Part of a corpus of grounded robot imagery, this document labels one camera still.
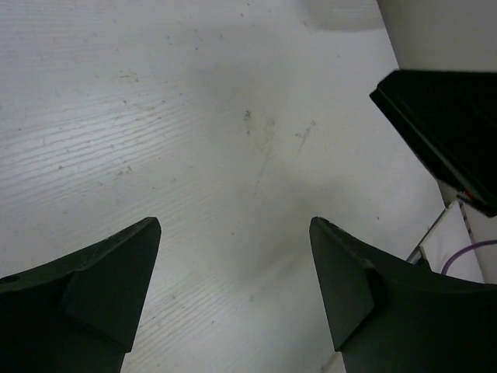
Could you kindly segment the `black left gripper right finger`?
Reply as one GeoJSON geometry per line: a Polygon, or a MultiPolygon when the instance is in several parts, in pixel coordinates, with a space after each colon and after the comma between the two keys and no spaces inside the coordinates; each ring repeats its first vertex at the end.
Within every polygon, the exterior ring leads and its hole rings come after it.
{"type": "Polygon", "coordinates": [[[494,372],[496,287],[434,273],[324,218],[309,227],[332,335],[348,372],[494,372]]]}

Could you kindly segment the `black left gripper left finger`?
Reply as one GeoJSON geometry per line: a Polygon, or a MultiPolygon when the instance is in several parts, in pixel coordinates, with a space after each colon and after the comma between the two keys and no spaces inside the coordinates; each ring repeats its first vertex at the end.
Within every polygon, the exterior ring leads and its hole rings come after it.
{"type": "Polygon", "coordinates": [[[119,372],[158,255],[145,218],[103,241],[1,279],[3,372],[119,372]]]}

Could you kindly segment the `aluminium table frame rail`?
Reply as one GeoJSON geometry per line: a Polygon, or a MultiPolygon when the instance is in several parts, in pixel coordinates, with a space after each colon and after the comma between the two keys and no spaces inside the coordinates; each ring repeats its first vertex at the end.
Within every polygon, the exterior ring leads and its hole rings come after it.
{"type": "Polygon", "coordinates": [[[461,203],[453,200],[429,227],[407,261],[425,260],[430,269],[441,273],[450,258],[471,244],[461,203]]]}

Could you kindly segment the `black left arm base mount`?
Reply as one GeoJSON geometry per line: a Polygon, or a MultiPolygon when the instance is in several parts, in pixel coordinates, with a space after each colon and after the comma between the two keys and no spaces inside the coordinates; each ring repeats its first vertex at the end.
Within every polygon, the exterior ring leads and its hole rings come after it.
{"type": "Polygon", "coordinates": [[[435,179],[495,217],[495,72],[398,69],[370,98],[435,179]]]}

